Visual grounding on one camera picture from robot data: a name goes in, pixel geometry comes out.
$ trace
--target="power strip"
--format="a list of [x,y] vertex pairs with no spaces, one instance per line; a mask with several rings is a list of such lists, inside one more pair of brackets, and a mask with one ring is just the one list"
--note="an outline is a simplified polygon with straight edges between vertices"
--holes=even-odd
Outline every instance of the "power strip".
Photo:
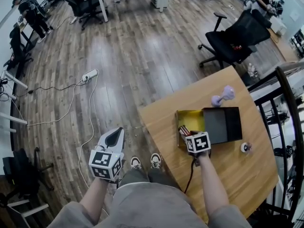
[[98,74],[98,72],[96,69],[93,69],[92,71],[87,72],[86,74],[84,74],[82,76],[82,82],[86,82],[89,79],[94,78],[95,76],[97,76],[97,74]]

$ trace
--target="sneaker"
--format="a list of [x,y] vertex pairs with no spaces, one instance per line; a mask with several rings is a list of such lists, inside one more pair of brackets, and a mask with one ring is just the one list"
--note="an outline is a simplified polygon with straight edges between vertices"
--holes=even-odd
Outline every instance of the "sneaker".
[[44,36],[43,38],[39,38],[39,40],[37,41],[37,43],[39,44],[39,43],[42,42],[45,38],[46,38],[46,36]]
[[154,153],[151,156],[151,169],[159,169],[161,167],[162,159],[161,156],[157,153]]
[[142,163],[136,156],[132,157],[132,159],[131,159],[131,168],[132,169],[142,169]]
[[114,0],[114,3],[120,3],[120,0]]

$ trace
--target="wooden floor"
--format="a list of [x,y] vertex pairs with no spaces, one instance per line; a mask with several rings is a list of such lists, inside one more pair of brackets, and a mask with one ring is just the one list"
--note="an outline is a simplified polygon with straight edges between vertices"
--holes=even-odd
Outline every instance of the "wooden floor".
[[[29,89],[42,86],[63,88],[77,83],[81,76],[98,69],[99,77],[91,101],[95,136],[83,147],[81,171],[90,184],[88,170],[91,149],[101,134],[122,126],[125,129],[125,159],[122,174],[130,168],[130,159],[137,155],[147,169],[150,153],[155,147],[143,127],[138,109],[172,94],[219,70],[217,62],[198,67],[200,61],[212,55],[197,45],[207,43],[205,33],[216,24],[213,12],[228,16],[220,29],[227,28],[242,11],[239,0],[170,0],[160,13],[150,0],[121,0],[109,6],[109,22],[99,25],[92,20],[84,31],[78,22],[69,25],[67,19],[60,28],[47,36],[32,50],[34,62],[26,69],[21,80]],[[51,24],[59,26],[73,16],[70,6],[61,1],[52,11]],[[258,52],[250,56],[237,72],[242,75],[251,62],[260,73],[282,60],[271,40],[258,45]],[[53,192],[43,186],[39,197],[50,205],[47,213],[51,220],[68,202],[80,201],[87,187],[80,175],[78,157],[80,146],[90,139],[88,99],[94,88],[92,82],[75,89],[70,113],[60,122],[32,127],[15,126],[15,148],[24,148],[33,157],[38,146],[42,166],[54,163],[46,177],[54,185]],[[24,90],[17,87],[16,93]],[[37,90],[17,101],[23,117],[29,124],[51,121],[63,116],[72,100],[73,88],[64,91]],[[109,210],[114,186],[108,190],[105,209]]]

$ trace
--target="black pants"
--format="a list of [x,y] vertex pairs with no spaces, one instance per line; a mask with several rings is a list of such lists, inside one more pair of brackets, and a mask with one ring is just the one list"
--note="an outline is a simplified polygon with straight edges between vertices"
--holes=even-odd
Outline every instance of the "black pants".
[[160,169],[150,169],[148,171],[148,176],[142,169],[131,169],[124,175],[120,187],[133,182],[156,182],[180,189],[176,181],[167,176]]
[[36,16],[35,19],[35,23],[33,25],[31,25],[31,27],[33,28],[34,31],[37,32],[37,34],[40,36],[40,38],[43,38],[44,36],[46,36],[41,27],[44,29],[45,32],[48,31],[48,25],[38,16]]

